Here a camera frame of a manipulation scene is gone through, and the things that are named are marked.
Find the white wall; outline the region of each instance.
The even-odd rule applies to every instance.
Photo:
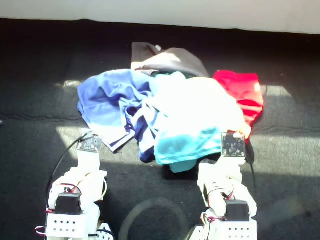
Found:
[[[0,0],[0,18],[320,34],[320,0]]]

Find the black cable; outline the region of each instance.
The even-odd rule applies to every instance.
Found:
[[[253,192],[254,196],[257,197],[257,182],[256,182],[256,174],[254,170],[254,165],[250,163],[251,172],[252,172],[252,179],[253,179]]]
[[[206,240],[209,239],[209,235],[210,235],[210,227],[211,227],[211,222],[209,222],[209,231],[208,231],[208,236],[206,237]]]
[[[97,232],[104,232],[106,234],[110,234],[113,237],[113,240],[116,240],[116,237],[115,237],[115,235],[113,234],[112,231],[109,231],[109,230],[106,230],[106,229],[97,229],[96,231]]]
[[[51,177],[47,183],[47,186],[46,186],[46,195],[45,195],[45,205],[46,207],[48,208],[49,207],[49,194],[50,194],[50,187],[52,185],[52,182],[53,182],[53,178],[57,172],[57,169],[59,168],[62,160],[65,158],[66,154],[68,153],[68,151],[76,144],[76,143],[79,143],[81,142],[81,140],[87,136],[90,132],[87,132],[86,134],[84,134],[83,136],[79,137],[77,140],[75,140],[73,143],[71,143],[71,145],[64,151],[64,153],[61,155],[59,161],[56,163],[55,167],[54,167],[54,170],[51,174]]]

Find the teal cloth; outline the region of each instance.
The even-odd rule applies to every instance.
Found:
[[[154,119],[161,116],[158,127],[151,127],[156,136],[155,160],[170,165],[174,173],[188,171],[198,159],[220,153],[221,133],[234,123],[244,123],[236,100],[212,78],[186,79],[180,72],[157,75],[150,89],[154,97],[146,98],[142,106],[148,109],[147,122],[154,125]]]

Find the red cloth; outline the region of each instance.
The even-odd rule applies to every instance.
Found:
[[[252,126],[264,107],[258,75],[218,70],[213,78],[221,84],[230,96],[236,99],[243,111],[245,122]]]

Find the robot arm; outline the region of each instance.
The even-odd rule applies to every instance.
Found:
[[[257,239],[257,204],[242,185],[240,165],[246,161],[245,141],[238,133],[222,133],[221,157],[199,164],[197,185],[208,210],[202,225],[187,240]]]
[[[43,233],[47,240],[114,240],[107,223],[97,230],[100,209],[95,202],[103,200],[107,192],[107,172],[100,170],[99,148],[102,140],[87,132],[79,138],[77,167],[52,184],[46,209],[46,225]]]

